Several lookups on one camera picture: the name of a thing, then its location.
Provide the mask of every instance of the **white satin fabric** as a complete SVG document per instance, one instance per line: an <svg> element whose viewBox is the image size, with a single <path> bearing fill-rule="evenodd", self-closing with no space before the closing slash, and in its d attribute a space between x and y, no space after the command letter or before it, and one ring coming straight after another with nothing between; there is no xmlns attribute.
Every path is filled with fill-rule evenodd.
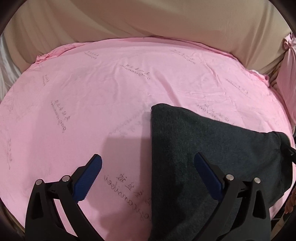
<svg viewBox="0 0 296 241"><path fill-rule="evenodd" d="M12 61L4 34L0 36L0 103L21 72Z"/></svg>

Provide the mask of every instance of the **pink bed sheet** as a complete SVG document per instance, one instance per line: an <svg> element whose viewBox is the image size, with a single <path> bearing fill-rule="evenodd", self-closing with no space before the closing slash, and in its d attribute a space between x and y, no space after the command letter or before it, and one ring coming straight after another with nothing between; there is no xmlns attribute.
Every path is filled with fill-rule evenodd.
<svg viewBox="0 0 296 241"><path fill-rule="evenodd" d="M284 39L287 50L274 88L281 94L292 126L296 125L296 38L290 33Z"/></svg>
<svg viewBox="0 0 296 241"><path fill-rule="evenodd" d="M281 131L295 145L268 81L230 54L150 37L65 45L38 57L0 104L4 204L24 225L37 179L57 181L98 153L103 168L81 209L106 241L147 240L150 108L157 103L254 131Z"/></svg>

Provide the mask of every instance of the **beige fabric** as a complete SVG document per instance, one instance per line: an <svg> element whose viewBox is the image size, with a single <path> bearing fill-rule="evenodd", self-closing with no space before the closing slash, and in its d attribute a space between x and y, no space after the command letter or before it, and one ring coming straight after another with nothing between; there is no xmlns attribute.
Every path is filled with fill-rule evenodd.
<svg viewBox="0 0 296 241"><path fill-rule="evenodd" d="M268 0L28 0L4 34L21 71L64 44L158 35L230 52L269 74L289 32Z"/></svg>

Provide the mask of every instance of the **gray towel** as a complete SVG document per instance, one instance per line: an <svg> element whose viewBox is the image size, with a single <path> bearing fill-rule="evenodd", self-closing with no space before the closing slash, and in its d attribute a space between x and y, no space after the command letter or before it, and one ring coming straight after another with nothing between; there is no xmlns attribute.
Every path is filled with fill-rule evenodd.
<svg viewBox="0 0 296 241"><path fill-rule="evenodd" d="M259 177L271 207L291 186L292 162L280 151L288 137L279 132L259 133L211 120L190 110L158 104L152 107L152 223L149 241L191 241L214 211L194 168L202 152L225 174L243 181ZM223 233L230 230L237 199Z"/></svg>

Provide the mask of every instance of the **metal pin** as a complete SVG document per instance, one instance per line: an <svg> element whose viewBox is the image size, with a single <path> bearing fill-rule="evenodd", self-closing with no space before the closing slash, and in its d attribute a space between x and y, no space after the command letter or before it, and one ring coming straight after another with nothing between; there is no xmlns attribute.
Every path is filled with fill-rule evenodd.
<svg viewBox="0 0 296 241"><path fill-rule="evenodd" d="M40 185L41 183L42 183L42 180L41 180L41 179L38 179L38 180L35 182L36 185Z"/></svg>
<svg viewBox="0 0 296 241"><path fill-rule="evenodd" d="M231 175L231 174L227 174L226 179L229 180L229 181L232 181L234 179L234 176Z"/></svg>
<svg viewBox="0 0 296 241"><path fill-rule="evenodd" d="M63 182L67 182L69 180L70 180L70 177L68 175L62 177Z"/></svg>
<svg viewBox="0 0 296 241"><path fill-rule="evenodd" d="M256 178L254 178L254 182L259 184L261 182L261 180L260 180L260 178L256 177Z"/></svg>

